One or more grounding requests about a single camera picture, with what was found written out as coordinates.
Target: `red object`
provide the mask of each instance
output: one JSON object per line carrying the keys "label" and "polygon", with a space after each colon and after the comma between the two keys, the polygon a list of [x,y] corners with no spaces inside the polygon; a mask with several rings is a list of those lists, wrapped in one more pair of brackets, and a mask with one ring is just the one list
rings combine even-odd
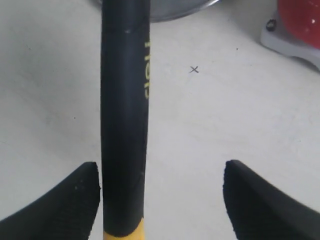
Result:
{"label": "red object", "polygon": [[320,0],[278,0],[277,5],[285,28],[320,49]]}

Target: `gray rim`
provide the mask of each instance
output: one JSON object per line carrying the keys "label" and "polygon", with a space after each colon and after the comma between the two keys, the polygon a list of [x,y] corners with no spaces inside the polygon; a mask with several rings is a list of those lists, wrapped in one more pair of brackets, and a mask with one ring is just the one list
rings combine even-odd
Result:
{"label": "gray rim", "polygon": [[216,2],[218,2],[219,0],[210,0],[205,4],[201,4],[199,6],[196,6],[188,11],[184,11],[178,14],[173,14],[173,15],[168,15],[168,16],[163,16],[163,17],[152,17],[152,13],[151,13],[151,17],[150,17],[150,21],[152,23],[159,23],[159,22],[166,22],[166,21],[170,21],[170,20],[175,20],[175,19],[179,19],[179,18],[183,18],[186,17],[188,15],[194,14],[198,11],[201,11],[213,4],[215,4]]}

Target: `black mark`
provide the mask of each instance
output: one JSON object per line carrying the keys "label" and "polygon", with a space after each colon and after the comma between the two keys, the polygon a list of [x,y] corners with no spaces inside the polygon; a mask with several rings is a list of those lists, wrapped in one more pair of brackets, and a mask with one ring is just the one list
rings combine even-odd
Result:
{"label": "black mark", "polygon": [[265,26],[266,30],[268,32],[274,32],[277,28],[277,20],[275,19],[270,19]]}
{"label": "black mark", "polygon": [[192,70],[191,70],[189,73],[192,73],[192,72],[196,72],[197,74],[199,73],[199,71],[197,70],[197,69],[198,69],[198,66],[196,66],[196,67],[191,66],[190,68],[191,68]]}

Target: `white floor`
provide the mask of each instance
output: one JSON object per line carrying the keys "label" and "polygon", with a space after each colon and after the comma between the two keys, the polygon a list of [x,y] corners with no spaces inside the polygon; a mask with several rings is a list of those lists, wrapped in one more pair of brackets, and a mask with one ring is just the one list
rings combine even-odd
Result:
{"label": "white floor", "polygon": [[[259,44],[274,9],[223,0],[151,26],[147,239],[234,240],[230,159],[320,211],[320,73]],[[100,161],[100,18],[90,0],[0,0],[0,219]]]}

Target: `yellow handle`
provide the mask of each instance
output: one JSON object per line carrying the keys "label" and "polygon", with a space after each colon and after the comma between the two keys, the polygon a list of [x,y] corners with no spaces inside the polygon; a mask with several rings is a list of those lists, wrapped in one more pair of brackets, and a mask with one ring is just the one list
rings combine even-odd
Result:
{"label": "yellow handle", "polygon": [[124,237],[115,237],[104,232],[103,240],[145,240],[144,219],[141,220],[138,227],[130,235]]}

